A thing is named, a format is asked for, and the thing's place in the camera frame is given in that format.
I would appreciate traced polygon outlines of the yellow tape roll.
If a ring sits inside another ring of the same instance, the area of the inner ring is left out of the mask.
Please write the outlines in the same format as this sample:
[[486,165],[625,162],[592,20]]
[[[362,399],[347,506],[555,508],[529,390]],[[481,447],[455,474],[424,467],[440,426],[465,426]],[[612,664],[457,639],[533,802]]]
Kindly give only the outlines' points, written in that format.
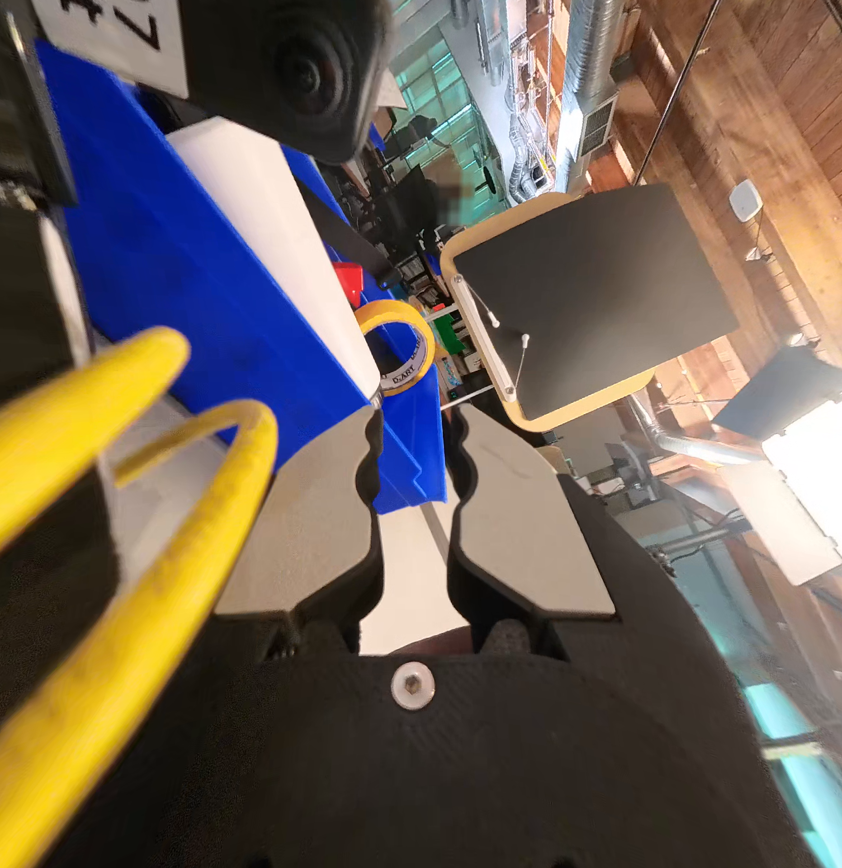
[[354,316],[364,335],[386,325],[401,324],[416,337],[409,358],[394,371],[382,374],[380,390],[384,397],[408,391],[427,375],[435,359],[436,341],[429,324],[415,308],[403,301],[382,299],[363,304]]

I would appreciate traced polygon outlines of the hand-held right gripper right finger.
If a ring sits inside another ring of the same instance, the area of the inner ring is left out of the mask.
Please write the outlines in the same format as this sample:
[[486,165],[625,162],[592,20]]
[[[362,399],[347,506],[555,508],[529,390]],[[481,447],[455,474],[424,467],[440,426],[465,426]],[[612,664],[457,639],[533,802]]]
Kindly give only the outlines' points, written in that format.
[[615,615],[601,572],[554,467],[471,405],[452,412],[450,458],[459,502],[449,533],[455,579],[477,580],[543,619]]

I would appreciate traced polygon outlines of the white bottle with black lid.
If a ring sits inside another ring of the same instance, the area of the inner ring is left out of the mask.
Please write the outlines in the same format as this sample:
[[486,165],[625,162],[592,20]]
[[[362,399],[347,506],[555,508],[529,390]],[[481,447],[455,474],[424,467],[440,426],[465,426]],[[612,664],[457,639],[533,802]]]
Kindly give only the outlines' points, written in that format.
[[378,367],[279,143],[219,116],[166,139],[364,397],[381,408]]

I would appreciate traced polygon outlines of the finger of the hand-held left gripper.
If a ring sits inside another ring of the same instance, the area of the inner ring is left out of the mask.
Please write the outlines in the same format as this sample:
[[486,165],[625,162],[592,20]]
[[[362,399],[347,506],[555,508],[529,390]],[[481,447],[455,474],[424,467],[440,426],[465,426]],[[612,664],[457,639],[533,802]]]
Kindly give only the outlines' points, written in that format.
[[92,357],[63,228],[51,214],[0,205],[0,406]]
[[119,580],[108,495],[91,470],[0,554],[0,724],[87,635]]

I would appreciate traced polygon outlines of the green box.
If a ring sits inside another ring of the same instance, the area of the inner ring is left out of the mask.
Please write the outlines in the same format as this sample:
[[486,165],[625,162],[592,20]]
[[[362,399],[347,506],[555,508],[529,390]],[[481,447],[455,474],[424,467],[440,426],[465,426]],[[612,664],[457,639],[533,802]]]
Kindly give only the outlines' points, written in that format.
[[467,352],[467,347],[460,341],[454,331],[454,318],[450,313],[431,321],[431,327],[437,337],[437,342],[451,355]]

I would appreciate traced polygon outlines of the silver flexible duct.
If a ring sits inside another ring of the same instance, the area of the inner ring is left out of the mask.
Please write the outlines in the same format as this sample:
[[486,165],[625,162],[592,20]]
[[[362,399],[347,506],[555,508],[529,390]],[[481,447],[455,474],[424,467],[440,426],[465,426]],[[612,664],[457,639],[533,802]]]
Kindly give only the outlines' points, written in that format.
[[632,393],[626,400],[647,439],[661,450],[718,466],[745,465],[765,460],[761,450],[750,450],[714,440],[691,438],[664,428],[645,390]]

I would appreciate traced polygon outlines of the red plastic block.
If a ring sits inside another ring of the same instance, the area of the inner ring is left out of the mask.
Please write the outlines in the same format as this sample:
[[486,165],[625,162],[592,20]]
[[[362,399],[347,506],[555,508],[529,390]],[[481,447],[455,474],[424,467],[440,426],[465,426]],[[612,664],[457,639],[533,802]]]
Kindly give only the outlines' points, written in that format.
[[331,265],[348,303],[353,310],[357,310],[363,304],[363,267],[356,263],[342,261],[332,262]]

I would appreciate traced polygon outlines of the black ceiling rod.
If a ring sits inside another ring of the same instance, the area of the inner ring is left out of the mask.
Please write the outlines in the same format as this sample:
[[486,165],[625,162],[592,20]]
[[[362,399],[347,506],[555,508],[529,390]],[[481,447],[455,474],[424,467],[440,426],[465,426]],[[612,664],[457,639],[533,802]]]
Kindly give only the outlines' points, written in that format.
[[638,170],[634,174],[634,178],[632,180],[632,186],[633,187],[637,187],[641,183],[641,181],[644,179],[644,175],[646,173],[648,165],[651,162],[652,157],[654,155],[654,150],[657,147],[657,145],[659,144],[660,139],[662,138],[663,132],[664,132],[669,120],[670,120],[671,114],[673,114],[673,111],[676,107],[676,104],[677,104],[677,101],[680,97],[680,94],[681,94],[681,92],[684,88],[684,85],[685,85],[685,83],[686,83],[686,81],[687,81],[687,79],[691,73],[691,70],[695,64],[695,60],[697,59],[697,57],[700,53],[700,50],[701,50],[702,45],[705,41],[705,38],[709,33],[709,29],[711,28],[712,23],[716,17],[716,14],[719,11],[719,7],[722,5],[722,3],[723,3],[722,1],[713,1],[709,6],[708,12],[707,12],[702,24],[701,24],[701,27],[698,31],[698,34],[696,35],[696,38],[695,38],[695,40],[691,46],[691,49],[687,55],[687,59],[684,62],[683,68],[680,71],[680,73],[678,74],[678,77],[676,79],[676,83],[672,89],[670,96],[667,99],[666,106],[663,110],[663,113],[661,115],[661,118],[659,120],[657,128],[654,131],[654,136],[651,139],[651,142],[648,146],[646,154],[644,155],[644,158],[643,158],[643,161],[640,165],[640,168],[638,168]]

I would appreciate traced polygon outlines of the white wireless access point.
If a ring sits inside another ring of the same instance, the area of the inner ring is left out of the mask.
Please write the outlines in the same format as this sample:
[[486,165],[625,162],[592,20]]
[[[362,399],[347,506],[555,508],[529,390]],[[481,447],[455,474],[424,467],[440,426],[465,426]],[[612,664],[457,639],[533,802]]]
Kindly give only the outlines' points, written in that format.
[[734,217],[741,224],[751,222],[764,208],[762,195],[749,178],[741,180],[731,188],[728,202]]

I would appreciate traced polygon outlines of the white ceiling vent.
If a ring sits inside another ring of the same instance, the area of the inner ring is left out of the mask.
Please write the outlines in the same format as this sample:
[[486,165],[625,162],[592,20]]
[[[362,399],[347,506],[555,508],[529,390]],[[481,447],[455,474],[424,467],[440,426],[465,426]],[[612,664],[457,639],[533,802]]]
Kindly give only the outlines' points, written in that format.
[[615,90],[598,104],[579,104],[582,120],[577,142],[579,160],[589,158],[608,141],[617,98],[618,92]]

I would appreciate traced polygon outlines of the blue plastic bin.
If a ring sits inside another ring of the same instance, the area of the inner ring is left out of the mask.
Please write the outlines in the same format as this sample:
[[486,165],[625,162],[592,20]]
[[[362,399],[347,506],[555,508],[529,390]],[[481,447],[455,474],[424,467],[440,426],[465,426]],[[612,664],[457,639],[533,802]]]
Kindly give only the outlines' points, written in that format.
[[112,342],[154,326],[191,355],[171,393],[193,413],[253,398],[275,415],[280,468],[367,403],[112,72],[36,43],[75,179],[65,210],[90,320]]

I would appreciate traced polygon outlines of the bright softbox light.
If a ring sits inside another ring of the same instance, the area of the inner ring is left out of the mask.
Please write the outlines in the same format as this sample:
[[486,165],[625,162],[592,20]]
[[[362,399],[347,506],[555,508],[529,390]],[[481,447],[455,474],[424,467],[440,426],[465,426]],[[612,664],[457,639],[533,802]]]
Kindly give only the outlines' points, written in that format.
[[713,424],[759,445],[719,474],[784,578],[800,587],[842,568],[842,368],[786,346]]

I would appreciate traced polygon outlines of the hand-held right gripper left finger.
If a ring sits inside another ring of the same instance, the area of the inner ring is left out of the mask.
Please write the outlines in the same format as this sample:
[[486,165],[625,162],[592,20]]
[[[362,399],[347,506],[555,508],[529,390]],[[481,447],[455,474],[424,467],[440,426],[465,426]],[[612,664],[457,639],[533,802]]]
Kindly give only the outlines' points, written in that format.
[[383,415],[354,411],[278,471],[231,577],[220,616],[285,613],[358,635],[383,594],[383,548],[374,501]]

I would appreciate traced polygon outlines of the metal air duct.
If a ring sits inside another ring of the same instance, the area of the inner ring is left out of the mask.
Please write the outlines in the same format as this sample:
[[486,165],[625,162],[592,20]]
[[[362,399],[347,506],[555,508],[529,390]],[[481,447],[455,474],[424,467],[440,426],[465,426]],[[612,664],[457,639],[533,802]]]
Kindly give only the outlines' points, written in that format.
[[625,3],[573,1],[569,9],[567,48],[557,131],[556,179],[558,193],[578,193],[584,186],[592,156],[577,158],[581,132],[579,104],[598,104],[616,89],[611,77],[614,52]]

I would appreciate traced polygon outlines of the black board with tan rim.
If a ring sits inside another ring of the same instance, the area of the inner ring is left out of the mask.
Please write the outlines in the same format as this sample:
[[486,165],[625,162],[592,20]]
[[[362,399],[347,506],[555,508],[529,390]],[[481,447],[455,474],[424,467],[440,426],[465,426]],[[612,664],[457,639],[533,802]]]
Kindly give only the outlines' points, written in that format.
[[544,193],[452,236],[443,279],[511,423],[541,433],[738,331],[664,183]]

